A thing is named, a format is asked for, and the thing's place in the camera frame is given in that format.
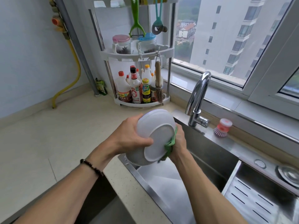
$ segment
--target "green dishcloth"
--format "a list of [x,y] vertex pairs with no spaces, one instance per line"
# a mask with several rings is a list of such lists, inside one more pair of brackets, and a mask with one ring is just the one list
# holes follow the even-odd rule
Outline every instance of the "green dishcloth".
[[174,135],[172,136],[172,138],[170,139],[169,142],[167,142],[165,145],[164,145],[164,148],[166,149],[166,154],[161,158],[159,159],[158,163],[160,161],[164,161],[166,160],[166,158],[170,155],[170,153],[172,152],[172,146],[174,146],[175,142],[176,142],[176,132],[178,131],[178,128],[176,126],[176,130],[174,131]]

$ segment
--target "black bracelet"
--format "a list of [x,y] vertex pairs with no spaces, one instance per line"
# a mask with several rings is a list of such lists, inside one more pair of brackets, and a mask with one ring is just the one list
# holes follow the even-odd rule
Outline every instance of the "black bracelet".
[[97,169],[96,167],[94,167],[90,162],[88,162],[85,159],[81,159],[80,163],[85,163],[87,166],[89,166],[91,169],[93,169],[95,171],[95,173],[99,176],[104,176],[104,173],[102,171],[100,171],[99,169]]

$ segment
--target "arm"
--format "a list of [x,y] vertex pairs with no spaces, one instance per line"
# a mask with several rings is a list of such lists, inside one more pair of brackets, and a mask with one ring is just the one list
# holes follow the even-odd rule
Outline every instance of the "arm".
[[187,189],[196,223],[247,223],[197,165],[187,150],[182,126],[177,124],[177,127],[176,143],[170,159]]
[[[150,146],[151,138],[141,138],[136,125],[143,115],[127,118],[92,153],[87,161],[103,171],[117,154],[141,146]],[[89,166],[80,164],[40,200],[30,207],[15,224],[71,224],[74,223],[85,198],[97,180],[98,175]]]

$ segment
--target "small hand broom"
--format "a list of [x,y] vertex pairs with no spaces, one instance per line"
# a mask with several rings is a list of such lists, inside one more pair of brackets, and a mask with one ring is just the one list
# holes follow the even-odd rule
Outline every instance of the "small hand broom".
[[162,83],[161,82],[161,63],[160,61],[156,61],[155,63],[156,68],[156,94],[157,94],[157,100],[160,104],[163,103],[163,92],[162,92]]

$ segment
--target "white shelf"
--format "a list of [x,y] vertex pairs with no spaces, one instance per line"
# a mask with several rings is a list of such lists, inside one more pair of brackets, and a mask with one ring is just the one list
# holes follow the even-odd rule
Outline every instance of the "white shelf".
[[[131,0],[93,0],[95,8],[123,8],[130,7]],[[179,0],[163,0],[163,3],[177,3]],[[153,5],[155,0],[140,0],[140,6]]]
[[[164,100],[163,100],[163,105],[165,104],[168,104],[170,102],[170,96],[169,97],[166,97],[166,94],[164,93]],[[125,105],[125,106],[129,106],[129,107],[139,107],[139,108],[143,108],[143,107],[153,107],[153,106],[156,106],[156,105],[160,105],[159,102],[152,102],[152,103],[147,103],[147,104],[133,104],[133,103],[127,103],[127,102],[124,102],[124,101],[121,101],[117,98],[114,98],[114,102],[117,104],[117,105]]]
[[[165,45],[157,45],[160,47],[159,53],[160,57],[170,58],[174,56],[174,48],[169,48],[169,46]],[[104,51],[100,51],[100,55],[103,60],[108,61],[110,59],[124,62],[137,62],[137,61],[149,61],[154,60],[157,56],[156,52],[149,53],[138,53],[136,50],[132,50],[132,54],[118,54],[114,53],[112,49],[105,49]]]

